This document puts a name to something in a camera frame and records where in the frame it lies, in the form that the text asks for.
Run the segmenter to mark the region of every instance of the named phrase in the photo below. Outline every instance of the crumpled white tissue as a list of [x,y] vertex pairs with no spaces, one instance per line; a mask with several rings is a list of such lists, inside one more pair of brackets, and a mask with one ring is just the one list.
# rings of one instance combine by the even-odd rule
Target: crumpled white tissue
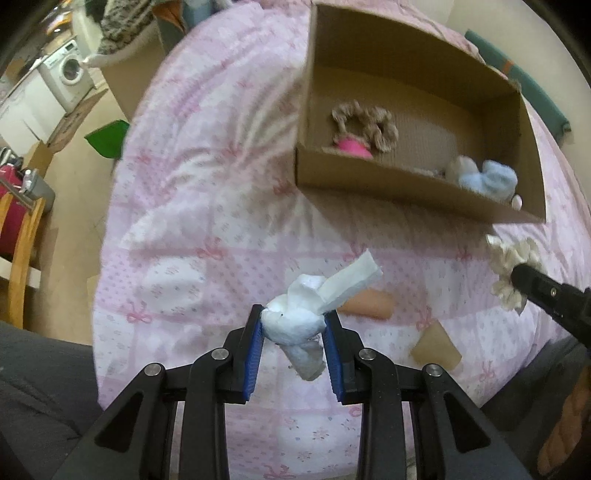
[[499,280],[492,285],[491,293],[501,299],[505,310],[515,310],[521,315],[527,298],[513,287],[511,272],[517,265],[525,263],[545,274],[546,268],[538,245],[530,237],[511,245],[495,235],[487,235],[486,243],[491,255],[489,264],[492,271],[499,275]]
[[324,314],[342,306],[382,276],[382,270],[366,250],[355,262],[326,278],[302,274],[287,293],[271,300],[261,313],[265,336],[284,351],[302,379],[315,380],[324,371],[319,334]]

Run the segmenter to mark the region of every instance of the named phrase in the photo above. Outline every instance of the metal screw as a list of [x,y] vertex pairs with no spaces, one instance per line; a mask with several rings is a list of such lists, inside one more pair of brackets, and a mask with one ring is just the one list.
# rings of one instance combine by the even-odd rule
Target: metal screw
[[214,360],[225,360],[228,358],[228,355],[230,355],[230,352],[228,352],[225,348],[216,348],[212,352],[212,358]]
[[144,368],[144,373],[149,377],[155,377],[162,371],[162,367],[159,364],[149,364]]
[[443,373],[443,368],[437,364],[428,364],[425,370],[432,377],[440,377]]
[[371,348],[362,348],[359,351],[359,357],[362,360],[373,360],[375,358],[375,352]]

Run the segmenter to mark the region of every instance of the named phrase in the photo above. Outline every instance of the bed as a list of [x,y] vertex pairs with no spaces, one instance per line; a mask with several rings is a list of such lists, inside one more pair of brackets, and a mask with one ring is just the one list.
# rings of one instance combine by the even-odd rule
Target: bed
[[[404,2],[341,3],[409,22],[478,56],[460,34]],[[544,225],[492,227],[416,206],[302,192],[293,145],[308,21],[305,2],[237,4],[194,29],[152,81],[116,170],[102,250],[93,312],[102,406],[144,365],[192,363],[299,273],[331,275],[366,248],[384,271],[375,287],[398,306],[385,322],[343,316],[343,324],[394,362],[420,367],[410,349],[439,320],[463,355],[451,373],[478,405],[565,335],[535,306],[518,316],[490,294],[485,234],[493,231],[534,238],[557,281],[591,284],[589,208],[536,112],[529,110]],[[287,367],[267,342],[250,402],[226,409],[232,478],[352,473],[361,408],[336,402],[326,371],[304,382]]]

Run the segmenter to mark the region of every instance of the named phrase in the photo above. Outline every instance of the beige scrunchie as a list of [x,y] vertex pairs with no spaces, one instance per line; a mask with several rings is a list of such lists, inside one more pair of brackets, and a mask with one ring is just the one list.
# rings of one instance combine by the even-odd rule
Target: beige scrunchie
[[[363,135],[353,135],[347,132],[346,123],[349,118],[356,116],[363,125]],[[342,103],[334,108],[332,117],[339,127],[339,132],[334,137],[334,142],[338,143],[343,138],[353,138],[366,148],[370,144],[380,152],[390,152],[396,149],[398,142],[398,128],[392,120],[392,113],[385,108],[373,106],[363,108],[357,100],[349,103]]]

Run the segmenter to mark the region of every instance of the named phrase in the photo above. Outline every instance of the cardboard box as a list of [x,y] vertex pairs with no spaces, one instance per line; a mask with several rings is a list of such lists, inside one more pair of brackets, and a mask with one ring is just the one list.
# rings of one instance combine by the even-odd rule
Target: cardboard box
[[[305,75],[298,186],[415,203],[490,223],[545,221],[540,158],[521,94],[462,50],[389,18],[318,3]],[[353,100],[392,112],[400,135],[395,153],[372,150],[370,161],[330,148],[337,131],[332,109]],[[415,170],[443,171],[460,154],[479,166],[487,158],[511,166],[522,210]]]
[[39,170],[39,175],[45,177],[45,173],[47,172],[52,158],[53,153],[47,148],[47,145],[39,141],[35,143],[27,152],[27,155],[23,157],[22,167],[23,169],[30,168],[31,170],[36,168]]

